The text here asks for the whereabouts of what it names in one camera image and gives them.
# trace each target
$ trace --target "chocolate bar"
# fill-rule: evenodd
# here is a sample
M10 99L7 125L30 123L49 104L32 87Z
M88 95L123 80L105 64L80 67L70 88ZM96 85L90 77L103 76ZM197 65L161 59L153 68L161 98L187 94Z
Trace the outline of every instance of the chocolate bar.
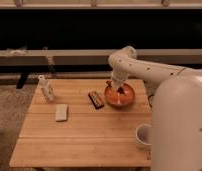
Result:
M90 92L88 96L92 101L93 105L95 106L95 109L100 109L104 106L102 99L100 98L100 96L96 91Z

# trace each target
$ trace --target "orange bowl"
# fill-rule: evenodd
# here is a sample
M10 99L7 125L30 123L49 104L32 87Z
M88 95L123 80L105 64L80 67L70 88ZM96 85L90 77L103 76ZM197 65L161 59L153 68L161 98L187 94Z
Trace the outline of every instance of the orange bowl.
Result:
M107 103L115 107L125 107L132 104L135 100L133 88L124 83L118 91L111 86L111 81L107 81L108 86L105 89L105 99Z

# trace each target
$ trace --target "white bottle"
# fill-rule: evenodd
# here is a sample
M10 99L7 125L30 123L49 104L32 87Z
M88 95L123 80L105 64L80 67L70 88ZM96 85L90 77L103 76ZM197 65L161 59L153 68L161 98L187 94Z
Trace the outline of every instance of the white bottle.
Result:
M49 81L45 79L44 75L39 75L39 85L41 86L41 91L48 102L54 100L53 89L49 84Z

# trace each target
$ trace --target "wood grain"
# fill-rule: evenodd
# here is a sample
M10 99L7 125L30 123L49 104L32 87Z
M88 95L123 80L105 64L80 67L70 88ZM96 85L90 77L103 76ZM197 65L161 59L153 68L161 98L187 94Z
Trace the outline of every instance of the wood grain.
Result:
M150 166L147 151L137 148L135 129L151 122L142 80L128 80L133 105L117 109L104 99L105 79L50 80L56 99L47 103L40 86L28 109L11 167L137 167ZM105 107L96 110L88 93L97 91ZM55 122L56 105L69 105L68 121Z
M134 138L19 139L10 166L139 167L150 165L147 155Z

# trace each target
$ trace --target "dark background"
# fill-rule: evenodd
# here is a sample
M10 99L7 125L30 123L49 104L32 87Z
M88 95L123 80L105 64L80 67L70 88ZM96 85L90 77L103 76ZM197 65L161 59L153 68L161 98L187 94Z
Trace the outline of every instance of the dark background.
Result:
M202 10L0 10L0 50L202 48Z

